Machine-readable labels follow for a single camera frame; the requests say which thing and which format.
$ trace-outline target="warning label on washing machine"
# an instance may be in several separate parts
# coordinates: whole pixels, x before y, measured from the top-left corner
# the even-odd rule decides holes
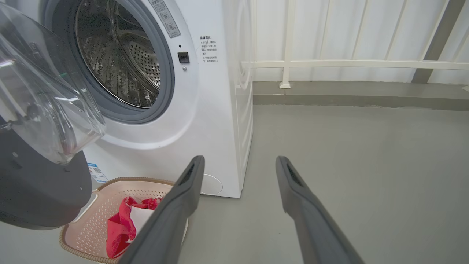
[[[90,169],[91,176],[100,183],[107,182],[106,176],[104,176],[103,172],[98,168],[98,166],[94,163],[88,163],[88,169]]]
[[[174,38],[180,36],[181,33],[179,32],[179,28],[174,21],[173,16],[168,10],[165,2],[163,0],[149,0],[153,9],[155,9],[156,13],[158,14],[159,18],[163,22],[166,28],[166,32],[170,38]]]
[[[200,57],[205,63],[218,62],[217,41],[211,36],[200,36]]]

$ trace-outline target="basket rim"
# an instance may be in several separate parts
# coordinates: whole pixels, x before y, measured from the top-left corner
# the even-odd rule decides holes
[[[100,190],[104,189],[106,186],[111,185],[115,182],[119,182],[119,181],[146,181],[146,182],[154,182],[154,183],[161,183],[161,184],[174,186],[174,182],[169,181],[169,180],[144,178],[144,177],[121,177],[121,178],[115,178],[115,179],[112,179],[110,181],[107,181],[103,185],[99,186],[96,190],[100,191]],[[65,242],[65,233],[67,232],[68,227],[69,227],[69,224],[64,225],[64,227],[62,228],[62,230],[60,232],[60,236],[59,236],[59,244],[64,250],[72,253],[73,255],[76,255],[76,256],[82,257],[84,259],[91,260],[91,261],[95,261],[95,262],[106,263],[106,264],[117,264],[119,262],[119,258],[108,258],[108,257],[95,256],[95,255],[91,255],[91,254],[79,251],[79,250],[69,246]]]

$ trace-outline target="clothes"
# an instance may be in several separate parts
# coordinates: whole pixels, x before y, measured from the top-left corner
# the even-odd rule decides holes
[[[124,253],[162,199],[161,196],[150,198],[141,204],[130,196],[122,200],[119,212],[107,220],[108,257],[116,258]]]

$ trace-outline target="laundry basket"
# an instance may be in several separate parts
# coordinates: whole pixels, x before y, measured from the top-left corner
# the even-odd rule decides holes
[[[59,243],[66,251],[92,261],[116,264],[118,258],[108,258],[106,253],[107,220],[117,212],[122,199],[132,196],[137,203],[148,198],[165,196],[173,182],[125,177],[106,182],[93,193],[96,197],[76,220],[62,228]]]

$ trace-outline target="railing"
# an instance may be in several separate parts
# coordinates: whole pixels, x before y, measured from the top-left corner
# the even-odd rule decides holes
[[[352,52],[351,59],[347,60],[325,60],[323,59],[324,44],[327,39],[329,19],[331,10],[334,8],[334,0],[329,0],[327,6],[327,15],[325,18],[325,27],[322,36],[322,43],[320,47],[319,60],[301,60],[296,61],[292,60],[292,46],[293,46],[293,32],[294,32],[294,23],[295,23],[295,12],[296,12],[296,0],[288,0],[288,11],[287,11],[287,26],[286,26],[286,39],[285,39],[285,48],[284,48],[284,59],[283,61],[257,61],[257,0],[251,0],[252,3],[252,15],[253,15],[253,39],[254,39],[254,58],[253,68],[283,68],[283,77],[280,84],[280,88],[290,88],[289,78],[290,78],[290,68],[298,67],[380,67],[380,68],[417,68],[417,69],[442,69],[442,70],[469,70],[469,63],[467,62],[456,62],[458,57],[461,55],[461,50],[467,44],[469,38],[469,26],[466,30],[466,33],[461,40],[460,44],[457,47],[457,50],[454,53],[451,61],[424,61],[425,54],[430,48],[430,44],[435,36],[437,28],[440,24],[441,18],[446,10],[450,0],[446,0],[443,8],[439,14],[439,17],[433,27],[430,37],[426,42],[425,48],[423,49],[422,54],[420,55],[420,60],[415,61],[404,61],[404,60],[390,60],[389,54],[391,53],[396,36],[399,35],[399,32],[402,28],[401,19],[404,14],[408,0],[404,0],[397,23],[395,25],[391,41],[387,48],[386,55],[383,60],[357,60],[356,53],[357,47],[361,43],[362,39],[362,28],[366,23],[369,0],[365,0],[363,7],[358,33],[355,39],[355,44]]]

